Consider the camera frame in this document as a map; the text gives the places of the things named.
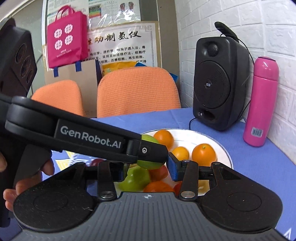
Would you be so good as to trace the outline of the person's left hand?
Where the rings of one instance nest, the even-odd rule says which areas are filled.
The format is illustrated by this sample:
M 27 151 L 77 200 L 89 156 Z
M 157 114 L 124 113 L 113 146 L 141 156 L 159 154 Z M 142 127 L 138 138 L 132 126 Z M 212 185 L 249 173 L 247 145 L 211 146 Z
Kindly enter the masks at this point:
M 37 185 L 42 181 L 42 174 L 46 174 L 48 176 L 52 176 L 55 172 L 55 167 L 53 164 L 53 160 L 49 159 L 41 169 L 34 174 L 34 176 L 20 180 L 15 189 L 6 189 L 3 192 L 3 199 L 5 200 L 6 209 L 9 211 L 13 211 L 13 203 L 15 199 L 25 190 Z

